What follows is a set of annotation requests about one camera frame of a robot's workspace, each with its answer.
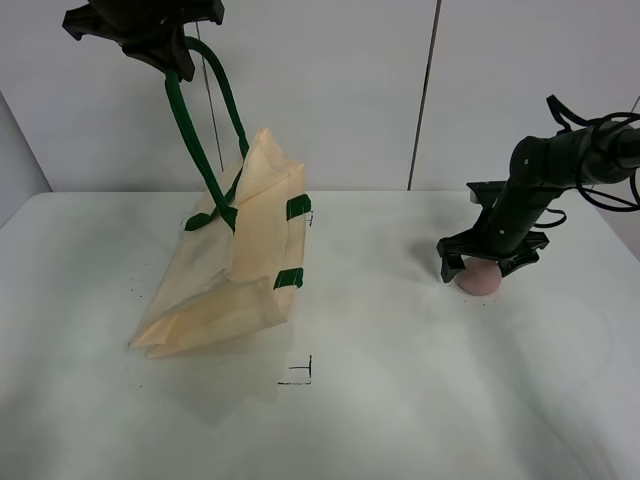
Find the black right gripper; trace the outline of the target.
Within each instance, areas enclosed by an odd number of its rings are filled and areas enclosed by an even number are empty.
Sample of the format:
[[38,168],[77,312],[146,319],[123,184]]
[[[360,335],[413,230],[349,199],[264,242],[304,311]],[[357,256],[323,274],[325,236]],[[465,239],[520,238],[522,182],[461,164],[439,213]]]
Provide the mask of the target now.
[[549,244],[545,234],[533,230],[549,206],[549,190],[509,181],[470,182],[467,187],[481,206],[480,216],[470,229],[438,242],[443,282],[465,270],[461,255],[498,260],[503,278],[536,263],[536,250]]

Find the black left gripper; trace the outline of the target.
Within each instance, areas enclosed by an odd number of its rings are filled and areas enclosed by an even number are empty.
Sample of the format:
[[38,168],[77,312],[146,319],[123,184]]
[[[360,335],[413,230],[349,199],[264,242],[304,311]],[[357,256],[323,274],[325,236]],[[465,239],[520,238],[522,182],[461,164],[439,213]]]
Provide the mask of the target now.
[[223,22],[220,0],[92,0],[65,13],[62,27],[74,39],[85,35],[133,48],[133,58],[162,73],[192,81],[195,66],[184,35],[188,23]]

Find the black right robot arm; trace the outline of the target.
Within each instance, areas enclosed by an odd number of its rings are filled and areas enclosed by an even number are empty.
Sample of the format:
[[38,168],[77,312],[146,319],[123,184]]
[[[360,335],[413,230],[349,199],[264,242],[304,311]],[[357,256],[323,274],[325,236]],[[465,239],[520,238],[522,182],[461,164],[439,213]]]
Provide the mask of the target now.
[[622,122],[521,140],[507,180],[468,184],[482,210],[470,229],[439,240],[442,280],[464,271],[466,257],[495,262],[503,277],[537,262],[549,243],[537,221],[551,202],[570,189],[620,183],[638,168],[639,130]]

